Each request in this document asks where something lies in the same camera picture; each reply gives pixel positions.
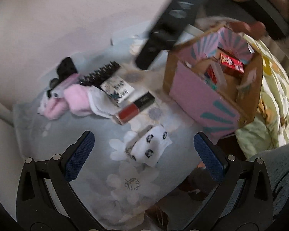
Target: lipstick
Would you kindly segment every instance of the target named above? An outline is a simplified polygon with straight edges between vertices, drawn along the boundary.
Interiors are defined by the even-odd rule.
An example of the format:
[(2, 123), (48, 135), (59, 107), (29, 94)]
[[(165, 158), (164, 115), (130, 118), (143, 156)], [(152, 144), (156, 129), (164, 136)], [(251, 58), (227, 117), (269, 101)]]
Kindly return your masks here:
[(137, 116), (140, 112), (148, 108), (154, 102), (154, 100), (154, 96), (148, 92), (122, 109), (116, 116), (120, 123), (123, 125)]

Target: pink fluffy object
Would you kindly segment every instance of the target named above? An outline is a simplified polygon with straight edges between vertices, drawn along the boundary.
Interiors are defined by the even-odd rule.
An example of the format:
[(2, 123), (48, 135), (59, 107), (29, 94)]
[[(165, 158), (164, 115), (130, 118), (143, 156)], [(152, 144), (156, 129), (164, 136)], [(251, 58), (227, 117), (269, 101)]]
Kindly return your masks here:
[(56, 120), (68, 110), (68, 104), (64, 98), (50, 98), (47, 102), (44, 116), (50, 120)]
[(72, 114), (77, 116), (91, 115), (87, 87), (73, 84), (64, 90), (64, 97)]

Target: cardboard box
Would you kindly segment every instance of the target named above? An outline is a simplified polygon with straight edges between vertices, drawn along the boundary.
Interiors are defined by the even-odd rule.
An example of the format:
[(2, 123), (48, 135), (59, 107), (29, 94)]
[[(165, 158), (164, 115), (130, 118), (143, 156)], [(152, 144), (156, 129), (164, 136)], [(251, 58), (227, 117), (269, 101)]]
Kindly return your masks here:
[[(261, 54), (253, 52), (247, 42), (246, 47), (250, 50), (250, 54), (244, 56), (243, 63), (248, 64), (244, 66), (241, 79), (225, 74), (227, 86), (214, 90), (198, 75), (205, 73), (212, 60), (208, 59), (210, 56), (201, 53), (198, 55), (200, 58), (195, 58), (194, 49), (200, 49), (199, 42), (204, 42), (206, 36), (211, 38), (212, 33), (215, 35), (220, 32), (225, 32), (224, 25), (213, 28), (170, 51), (163, 83), (164, 91), (191, 118), (204, 126), (205, 132), (215, 137), (225, 136), (253, 122), (262, 85)], [(236, 46), (233, 48), (233, 53), (240, 59), (242, 55), (235, 52)], [(218, 50), (211, 52), (211, 56), (219, 54)], [(237, 86), (245, 84), (250, 77), (253, 77), (253, 80), (247, 89), (238, 91)]]

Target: blue gripper pad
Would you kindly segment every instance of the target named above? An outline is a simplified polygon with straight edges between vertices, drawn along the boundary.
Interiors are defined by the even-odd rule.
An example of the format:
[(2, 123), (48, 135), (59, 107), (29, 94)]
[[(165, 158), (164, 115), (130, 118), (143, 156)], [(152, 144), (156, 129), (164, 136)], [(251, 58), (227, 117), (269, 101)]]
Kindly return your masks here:
[(91, 153), (94, 144), (94, 134), (89, 132), (65, 165), (65, 179), (68, 182), (77, 178), (82, 166)]
[(208, 142), (210, 142), (210, 140), (207, 138), (207, 141), (205, 141), (199, 133), (194, 136), (194, 148), (198, 152), (213, 180), (221, 183), (225, 176), (225, 166), (210, 148), (210, 146), (214, 145), (211, 142)]

